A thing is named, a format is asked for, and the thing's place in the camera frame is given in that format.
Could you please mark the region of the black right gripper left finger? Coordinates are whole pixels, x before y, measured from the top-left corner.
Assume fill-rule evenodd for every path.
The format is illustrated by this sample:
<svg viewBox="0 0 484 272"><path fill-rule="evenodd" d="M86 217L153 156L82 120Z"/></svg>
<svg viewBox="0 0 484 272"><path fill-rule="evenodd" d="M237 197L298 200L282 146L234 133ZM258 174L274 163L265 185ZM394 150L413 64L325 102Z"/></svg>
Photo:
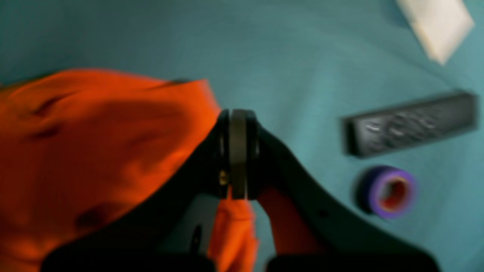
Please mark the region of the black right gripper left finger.
<svg viewBox="0 0 484 272"><path fill-rule="evenodd" d="M42 272L216 272L208 256L220 200L248 198L248 111L223 110L207 138L153 195L56 249Z"/></svg>

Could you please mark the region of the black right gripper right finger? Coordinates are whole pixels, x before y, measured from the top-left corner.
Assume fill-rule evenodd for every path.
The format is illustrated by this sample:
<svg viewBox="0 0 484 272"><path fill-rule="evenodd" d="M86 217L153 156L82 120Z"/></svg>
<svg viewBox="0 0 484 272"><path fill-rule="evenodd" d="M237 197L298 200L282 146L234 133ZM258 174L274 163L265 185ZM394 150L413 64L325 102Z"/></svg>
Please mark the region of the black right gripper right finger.
<svg viewBox="0 0 484 272"><path fill-rule="evenodd" d="M269 219L268 272L439 272L430 253L358 217L325 191L254 112L246 116L246 196Z"/></svg>

